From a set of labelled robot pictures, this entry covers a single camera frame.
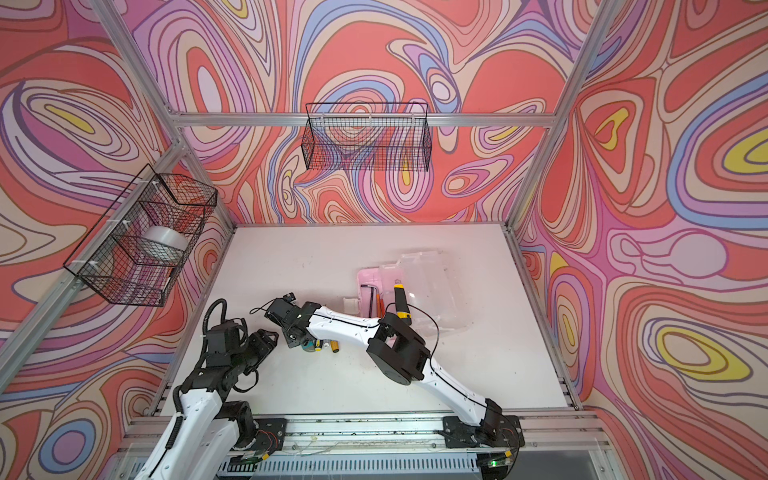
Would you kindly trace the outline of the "black yellow utility knife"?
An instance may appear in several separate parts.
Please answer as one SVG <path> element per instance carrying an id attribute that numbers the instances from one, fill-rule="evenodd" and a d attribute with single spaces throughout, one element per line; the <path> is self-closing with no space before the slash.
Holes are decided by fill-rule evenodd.
<path id="1" fill-rule="evenodd" d="M 408 304 L 407 293 L 402 283 L 396 283 L 393 287 L 395 312 L 399 319 L 406 325 L 412 324 L 412 315 Z"/>

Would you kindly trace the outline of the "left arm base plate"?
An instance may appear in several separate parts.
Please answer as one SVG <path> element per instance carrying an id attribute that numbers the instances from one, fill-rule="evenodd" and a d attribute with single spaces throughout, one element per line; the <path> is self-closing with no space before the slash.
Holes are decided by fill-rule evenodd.
<path id="1" fill-rule="evenodd" d="M 288 420 L 267 417 L 250 420 L 214 419 L 203 438 L 202 447 L 229 445 L 231 451 L 252 451 L 274 454 L 283 448 Z"/>

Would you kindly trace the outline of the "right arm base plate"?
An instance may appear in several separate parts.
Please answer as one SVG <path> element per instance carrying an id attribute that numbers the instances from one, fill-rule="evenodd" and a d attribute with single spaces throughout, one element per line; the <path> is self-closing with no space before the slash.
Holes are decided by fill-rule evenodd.
<path id="1" fill-rule="evenodd" d="M 465 424 L 457 416 L 446 416 L 442 419 L 442 429 L 436 433 L 449 449 L 487 446 L 517 450 L 525 446 L 523 429 L 516 415 L 502 416 L 493 433 L 481 426 Z"/>

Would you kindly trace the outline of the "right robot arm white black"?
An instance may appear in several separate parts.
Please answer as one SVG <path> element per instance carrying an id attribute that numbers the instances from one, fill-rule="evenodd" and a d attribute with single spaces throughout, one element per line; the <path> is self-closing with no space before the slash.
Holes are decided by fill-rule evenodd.
<path id="1" fill-rule="evenodd" d="M 495 446 L 503 441 L 502 407 L 447 373 L 424 338 L 398 314 L 355 317 L 315 302 L 299 306 L 289 293 L 272 300 L 265 317 L 281 328 L 290 348 L 315 340 L 363 348 L 389 380 L 404 386 L 416 384 L 450 407 L 459 425 L 446 430 L 448 437 L 465 435 L 466 445 Z"/>

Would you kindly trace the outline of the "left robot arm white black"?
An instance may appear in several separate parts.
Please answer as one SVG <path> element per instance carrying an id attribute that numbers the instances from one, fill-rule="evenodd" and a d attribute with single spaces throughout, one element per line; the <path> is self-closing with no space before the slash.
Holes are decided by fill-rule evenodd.
<path id="1" fill-rule="evenodd" d="M 212 479 L 232 449 L 250 446 L 259 431 L 251 407 L 228 397 L 242 391 L 242 376 L 258 373 L 278 339 L 234 320 L 209 328 L 193 370 L 172 391 L 175 413 L 136 477 Z"/>

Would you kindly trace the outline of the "pink translucent plastic tool box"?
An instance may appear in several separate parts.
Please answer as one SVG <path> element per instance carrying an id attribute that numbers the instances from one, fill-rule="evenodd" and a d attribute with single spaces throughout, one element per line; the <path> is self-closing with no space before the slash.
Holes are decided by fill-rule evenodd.
<path id="1" fill-rule="evenodd" d="M 456 280 L 440 251 L 405 253 L 393 263 L 363 268 L 356 275 L 357 293 L 343 299 L 343 311 L 368 318 L 369 290 L 379 289 L 385 307 L 394 310 L 393 287 L 402 283 L 407 293 L 412 326 L 424 336 L 455 333 L 467 328 Z"/>

